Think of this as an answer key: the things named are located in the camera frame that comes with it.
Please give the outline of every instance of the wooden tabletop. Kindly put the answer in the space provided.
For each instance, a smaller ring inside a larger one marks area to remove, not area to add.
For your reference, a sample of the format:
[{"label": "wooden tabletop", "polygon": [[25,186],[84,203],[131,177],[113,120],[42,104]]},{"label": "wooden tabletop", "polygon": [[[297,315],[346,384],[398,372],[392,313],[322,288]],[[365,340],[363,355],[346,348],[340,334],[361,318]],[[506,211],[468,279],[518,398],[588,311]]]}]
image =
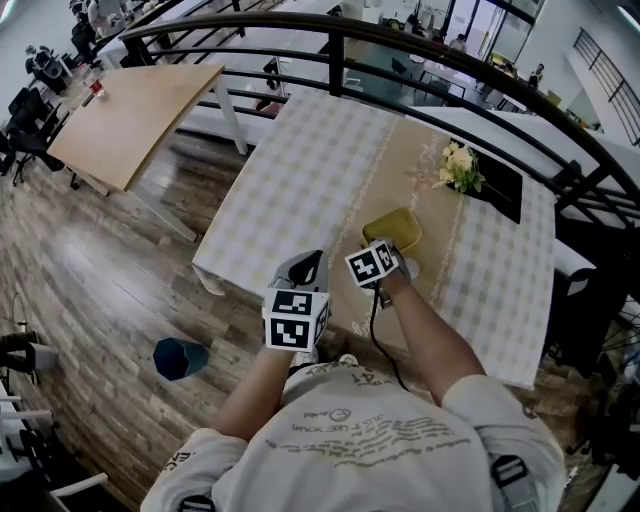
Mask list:
[{"label": "wooden tabletop", "polygon": [[48,153],[128,190],[223,69],[181,64],[108,71],[105,97],[79,107]]}]

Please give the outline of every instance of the forearm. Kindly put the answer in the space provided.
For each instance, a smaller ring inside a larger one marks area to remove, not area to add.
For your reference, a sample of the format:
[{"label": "forearm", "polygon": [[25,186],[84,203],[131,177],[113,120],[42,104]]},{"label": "forearm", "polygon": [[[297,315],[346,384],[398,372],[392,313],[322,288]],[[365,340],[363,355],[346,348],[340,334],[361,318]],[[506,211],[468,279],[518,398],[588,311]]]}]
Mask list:
[{"label": "forearm", "polygon": [[213,428],[250,441],[278,410],[293,355],[263,348],[249,373],[216,413]]},{"label": "forearm", "polygon": [[382,280],[404,332],[412,360],[440,405],[453,384],[467,375],[484,375],[469,344],[425,302],[398,271]]}]

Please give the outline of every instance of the ceiling light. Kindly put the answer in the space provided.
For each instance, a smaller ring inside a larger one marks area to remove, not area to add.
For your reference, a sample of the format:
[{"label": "ceiling light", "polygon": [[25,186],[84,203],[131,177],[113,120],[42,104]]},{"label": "ceiling light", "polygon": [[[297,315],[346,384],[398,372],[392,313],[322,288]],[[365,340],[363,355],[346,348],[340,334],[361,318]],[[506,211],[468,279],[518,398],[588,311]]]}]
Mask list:
[{"label": "ceiling light", "polygon": [[633,14],[631,14],[629,9],[630,9],[629,7],[623,7],[622,5],[618,6],[618,10],[627,19],[627,21],[631,23],[638,32],[640,32],[640,23],[638,23],[638,20],[635,18]]},{"label": "ceiling light", "polygon": [[11,14],[11,9],[13,9],[13,4],[16,3],[16,0],[9,0],[2,10],[2,15],[0,16],[0,23],[7,19],[9,14]]}]

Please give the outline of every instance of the white sneaker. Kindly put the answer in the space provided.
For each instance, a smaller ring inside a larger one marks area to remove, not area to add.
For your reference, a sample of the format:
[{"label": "white sneaker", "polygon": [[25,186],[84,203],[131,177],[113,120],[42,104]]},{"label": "white sneaker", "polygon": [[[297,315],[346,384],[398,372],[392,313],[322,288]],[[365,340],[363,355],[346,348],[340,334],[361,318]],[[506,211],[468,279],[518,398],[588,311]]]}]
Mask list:
[{"label": "white sneaker", "polygon": [[296,355],[291,361],[291,366],[300,366],[301,364],[316,364],[320,361],[320,356],[318,355],[318,349],[313,347],[311,352],[296,352]]},{"label": "white sneaker", "polygon": [[358,359],[353,354],[342,354],[338,361],[341,363],[350,364],[351,366],[358,366]]}]

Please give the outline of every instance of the wooden floor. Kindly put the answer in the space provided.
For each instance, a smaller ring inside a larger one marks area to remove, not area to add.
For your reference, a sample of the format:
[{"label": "wooden floor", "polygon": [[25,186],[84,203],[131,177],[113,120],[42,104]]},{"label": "wooden floor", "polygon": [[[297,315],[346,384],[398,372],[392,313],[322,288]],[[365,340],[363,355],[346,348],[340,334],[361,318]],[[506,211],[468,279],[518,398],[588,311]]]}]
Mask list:
[{"label": "wooden floor", "polygon": [[[204,233],[244,161],[233,146],[175,136],[144,185]],[[108,473],[111,492],[137,510],[169,456],[208,424],[247,371],[261,346],[259,304],[231,288],[224,298],[208,294],[190,266],[197,244],[174,236],[135,199],[105,199],[86,185],[72,191],[67,171],[32,165],[25,178],[15,189],[0,180],[0,315],[22,319],[19,307],[12,313],[19,292],[30,327],[58,351],[59,367],[41,373],[39,387],[14,373],[12,387],[32,407],[50,407],[67,447],[82,452],[91,472]],[[11,332],[0,325],[1,334]],[[152,353],[169,336],[210,347],[208,367],[181,382],[163,380]],[[337,336],[327,350],[349,350],[389,370],[366,340]],[[398,358],[414,381],[407,358]],[[545,362],[536,389],[517,394],[566,447],[596,385]],[[602,476],[583,459],[567,459],[582,469],[563,510],[581,510]]]}]

